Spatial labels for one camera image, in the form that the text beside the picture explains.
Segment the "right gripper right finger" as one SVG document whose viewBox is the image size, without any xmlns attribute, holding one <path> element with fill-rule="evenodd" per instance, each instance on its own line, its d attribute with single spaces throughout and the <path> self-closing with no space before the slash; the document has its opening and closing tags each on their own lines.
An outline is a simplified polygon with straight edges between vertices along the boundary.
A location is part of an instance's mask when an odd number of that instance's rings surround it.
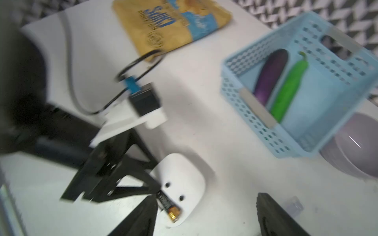
<svg viewBox="0 0 378 236">
<path fill-rule="evenodd" d="M 258 193 L 257 216 L 262 236 L 309 236 L 268 193 Z"/>
</svg>

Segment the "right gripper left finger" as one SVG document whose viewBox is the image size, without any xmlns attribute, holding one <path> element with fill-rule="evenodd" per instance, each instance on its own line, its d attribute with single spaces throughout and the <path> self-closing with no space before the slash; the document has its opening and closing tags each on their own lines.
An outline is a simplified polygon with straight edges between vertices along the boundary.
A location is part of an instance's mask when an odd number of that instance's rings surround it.
<svg viewBox="0 0 378 236">
<path fill-rule="evenodd" d="M 153 236 L 158 203 L 147 196 L 108 236 Z"/>
</svg>

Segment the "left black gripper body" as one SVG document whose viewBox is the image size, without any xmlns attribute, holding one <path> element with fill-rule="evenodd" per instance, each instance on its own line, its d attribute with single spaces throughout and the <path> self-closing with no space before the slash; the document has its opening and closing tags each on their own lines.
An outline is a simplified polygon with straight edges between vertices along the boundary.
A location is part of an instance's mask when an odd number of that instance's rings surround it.
<svg viewBox="0 0 378 236">
<path fill-rule="evenodd" d="M 1 154 L 24 152 L 81 168 L 91 154 L 120 160 L 129 132 L 96 148 L 99 129 L 47 101 L 47 68 L 38 47 L 18 29 L 1 30 Z"/>
</svg>

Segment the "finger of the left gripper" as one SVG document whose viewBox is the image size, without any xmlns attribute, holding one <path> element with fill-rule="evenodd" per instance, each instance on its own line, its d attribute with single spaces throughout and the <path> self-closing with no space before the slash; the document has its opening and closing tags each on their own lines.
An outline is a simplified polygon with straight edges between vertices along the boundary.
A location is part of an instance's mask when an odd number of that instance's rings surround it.
<svg viewBox="0 0 378 236">
<path fill-rule="evenodd" d="M 154 169 L 157 159 L 151 154 L 138 132 L 127 130 L 98 144 L 78 170 L 61 198 L 76 201 L 79 196 L 93 202 L 107 202 L 134 195 L 159 191 L 159 183 L 147 170 Z M 142 187 L 118 187 L 126 176 L 144 183 Z"/>
<path fill-rule="evenodd" d="M 156 161 L 144 162 L 124 157 L 115 165 L 109 174 L 100 177 L 100 181 L 89 192 L 85 192 L 83 199 L 95 203 L 102 203 L 135 195 L 154 195 L 161 189 L 158 183 L 147 170 L 157 166 Z M 119 186 L 118 183 L 124 177 L 133 177 L 143 183 L 142 186 Z"/>
</svg>

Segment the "black gold AA battery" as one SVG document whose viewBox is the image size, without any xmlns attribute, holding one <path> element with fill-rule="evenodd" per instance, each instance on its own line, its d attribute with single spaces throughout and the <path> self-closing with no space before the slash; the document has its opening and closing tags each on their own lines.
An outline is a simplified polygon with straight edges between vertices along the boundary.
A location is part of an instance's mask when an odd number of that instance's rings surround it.
<svg viewBox="0 0 378 236">
<path fill-rule="evenodd" d="M 177 222 L 181 215 L 180 208 L 161 190 L 157 193 L 157 199 L 160 201 L 171 221 L 173 223 Z"/>
</svg>

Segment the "white alarm clock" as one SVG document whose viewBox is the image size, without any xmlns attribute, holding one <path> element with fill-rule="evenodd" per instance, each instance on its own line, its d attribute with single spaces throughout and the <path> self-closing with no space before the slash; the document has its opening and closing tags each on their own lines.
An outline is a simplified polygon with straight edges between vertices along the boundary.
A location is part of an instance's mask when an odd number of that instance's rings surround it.
<svg viewBox="0 0 378 236">
<path fill-rule="evenodd" d="M 167 228 L 183 224 L 200 203 L 206 190 L 203 174 L 184 155 L 172 153 L 166 156 L 151 172 L 161 184 L 161 190 L 180 209 L 178 221 L 173 222 L 165 210 L 157 215 L 157 221 Z"/>
</svg>

